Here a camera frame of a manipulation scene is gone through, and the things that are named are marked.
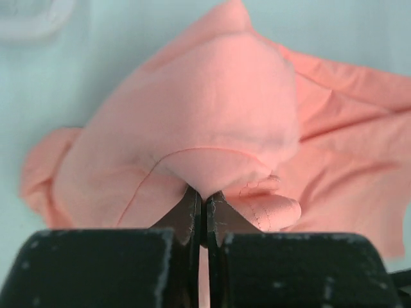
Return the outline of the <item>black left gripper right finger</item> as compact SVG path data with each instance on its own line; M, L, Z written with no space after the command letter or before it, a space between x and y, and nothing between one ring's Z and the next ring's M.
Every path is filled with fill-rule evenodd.
M259 231L217 193L207 200L212 307L403 307L405 276L387 273L365 237Z

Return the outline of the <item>salmon pink polo shirt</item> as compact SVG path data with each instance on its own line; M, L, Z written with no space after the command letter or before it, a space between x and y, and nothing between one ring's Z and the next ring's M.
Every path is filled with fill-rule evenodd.
M135 70L84 128L28 155L20 194L51 228L140 228L189 187L266 232L351 232L401 257L410 78L289 50L240 1Z

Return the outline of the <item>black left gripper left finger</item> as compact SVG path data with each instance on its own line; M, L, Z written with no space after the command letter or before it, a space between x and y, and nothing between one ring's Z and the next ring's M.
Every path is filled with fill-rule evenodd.
M22 245L2 307L197 307L202 200L147 229L41 230Z

